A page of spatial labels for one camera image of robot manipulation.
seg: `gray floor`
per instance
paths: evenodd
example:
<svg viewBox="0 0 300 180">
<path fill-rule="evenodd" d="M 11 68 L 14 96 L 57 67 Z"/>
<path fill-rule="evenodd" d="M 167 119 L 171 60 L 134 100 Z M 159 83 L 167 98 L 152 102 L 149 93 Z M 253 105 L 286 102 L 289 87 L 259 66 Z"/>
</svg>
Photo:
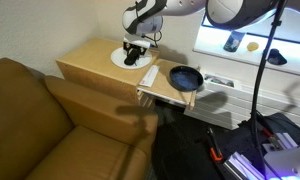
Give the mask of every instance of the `gray floor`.
<svg viewBox="0 0 300 180">
<path fill-rule="evenodd" d="M 147 180 L 168 179 L 164 170 L 163 158 L 202 141 L 208 126 L 211 126 L 216 134 L 227 131 L 221 127 L 185 116 L 183 114 L 184 109 L 161 101 L 156 102 L 155 111 L 159 116 L 159 125 Z"/>
</svg>

